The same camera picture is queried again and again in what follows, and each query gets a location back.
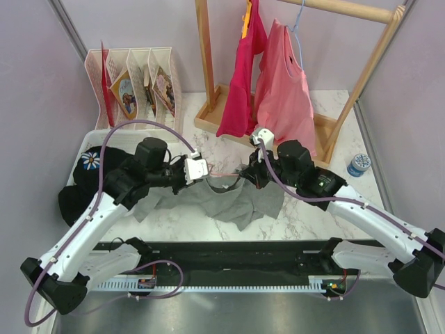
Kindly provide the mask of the grey t-shirt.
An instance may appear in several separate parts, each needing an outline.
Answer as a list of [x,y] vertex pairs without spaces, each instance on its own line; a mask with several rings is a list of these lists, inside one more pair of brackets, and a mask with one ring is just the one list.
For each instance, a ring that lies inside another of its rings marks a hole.
[[235,223],[242,231],[264,216],[276,219],[283,203],[284,191],[275,183],[258,189],[242,177],[208,177],[177,195],[170,188],[151,188],[148,196],[136,204],[133,215],[141,222],[154,209],[197,206],[209,218]]

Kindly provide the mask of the pink wire hanger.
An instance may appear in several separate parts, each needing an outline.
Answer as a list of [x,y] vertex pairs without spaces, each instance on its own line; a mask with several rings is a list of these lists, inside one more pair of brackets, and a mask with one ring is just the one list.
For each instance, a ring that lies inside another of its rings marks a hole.
[[218,171],[214,171],[215,165],[214,164],[209,164],[209,175],[212,177],[238,177],[239,173],[238,172],[231,172],[231,173],[221,173]]

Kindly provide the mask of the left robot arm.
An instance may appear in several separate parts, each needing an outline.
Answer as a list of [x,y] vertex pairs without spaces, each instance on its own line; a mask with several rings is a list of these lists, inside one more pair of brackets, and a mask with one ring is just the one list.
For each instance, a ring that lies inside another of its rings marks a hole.
[[147,137],[118,168],[100,177],[98,192],[64,237],[39,258],[26,258],[20,267],[25,278],[54,310],[74,311],[90,289],[130,271],[147,273],[152,268],[148,247],[137,238],[94,260],[89,254],[108,230],[132,213],[151,188],[170,187],[174,193],[189,182],[190,159],[182,155],[165,162],[167,143]]

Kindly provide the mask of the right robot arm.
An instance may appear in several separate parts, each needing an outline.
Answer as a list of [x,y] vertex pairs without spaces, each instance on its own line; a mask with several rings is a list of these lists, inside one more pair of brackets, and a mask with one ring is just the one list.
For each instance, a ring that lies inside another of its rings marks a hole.
[[328,274],[342,269],[377,271],[412,296],[426,298],[444,270],[444,231],[425,231],[376,207],[345,179],[314,165],[309,151],[286,141],[273,153],[264,139],[251,140],[256,150],[241,176],[258,189],[276,183],[293,198],[352,223],[379,243],[378,247],[331,238],[318,256]]

